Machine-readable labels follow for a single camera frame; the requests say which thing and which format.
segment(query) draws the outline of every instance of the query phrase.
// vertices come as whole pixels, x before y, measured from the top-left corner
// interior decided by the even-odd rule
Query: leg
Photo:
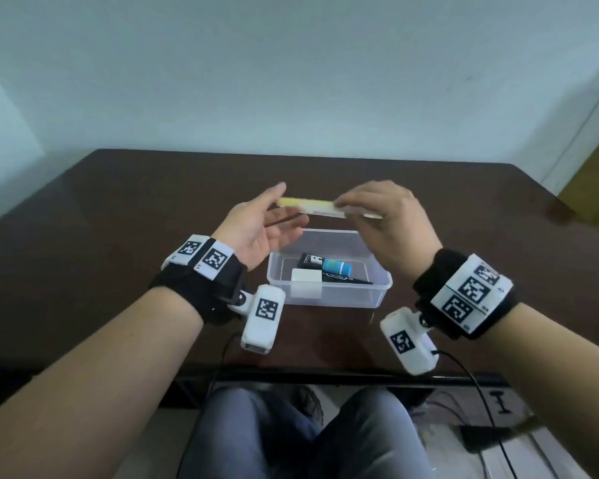
[[[366,388],[346,402],[313,444],[307,478],[433,479],[415,426],[385,389]]]
[[[178,478],[290,474],[317,434],[310,420],[273,394],[221,388],[200,411]]]

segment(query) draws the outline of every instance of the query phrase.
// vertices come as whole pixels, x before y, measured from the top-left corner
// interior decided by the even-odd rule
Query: wrist-mounted device
[[[509,278],[450,249],[439,250],[413,289],[423,320],[454,340],[479,338],[519,302]]]
[[[247,266],[231,247],[203,235],[191,235],[167,257],[149,288],[167,287],[198,311],[204,322],[222,325],[233,314],[227,305],[237,305]]]

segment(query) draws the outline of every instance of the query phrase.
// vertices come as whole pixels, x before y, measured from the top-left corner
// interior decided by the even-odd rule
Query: wooden tabletop
[[[477,253],[523,301],[599,345],[599,232],[514,166],[99,150],[0,218],[0,369],[49,365],[139,297],[186,237],[212,233],[264,188],[286,181],[288,196],[333,200],[371,179],[410,188],[445,246]],[[309,226],[352,228],[323,217]],[[375,310],[285,306],[270,354],[234,346],[227,362],[405,374],[379,330],[386,314],[415,302],[411,283],[393,279]],[[265,282],[266,261],[247,286]],[[216,366],[242,327],[205,326],[181,372]],[[474,343],[431,337],[469,369],[497,372]],[[442,360],[435,373],[456,370]]]

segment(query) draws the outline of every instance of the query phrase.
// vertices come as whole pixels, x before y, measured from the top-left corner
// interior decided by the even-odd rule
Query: transparent storage bin
[[[334,258],[352,266],[351,277],[373,284],[291,282],[302,253]],[[304,229],[302,237],[273,252],[266,277],[286,293],[285,305],[376,308],[393,285],[393,278],[376,261],[356,231]]]

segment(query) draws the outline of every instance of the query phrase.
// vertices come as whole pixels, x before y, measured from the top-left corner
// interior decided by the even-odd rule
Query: hand
[[[392,181],[369,181],[337,198],[338,207],[351,205],[383,218],[347,215],[359,235],[389,271],[416,280],[428,269],[442,245],[431,221],[413,193]]]
[[[251,271],[270,254],[296,241],[308,224],[308,215],[298,215],[297,207],[268,208],[286,191],[279,183],[255,199],[235,205],[215,230],[213,237],[235,251],[236,257]],[[292,220],[275,225],[287,217]]]

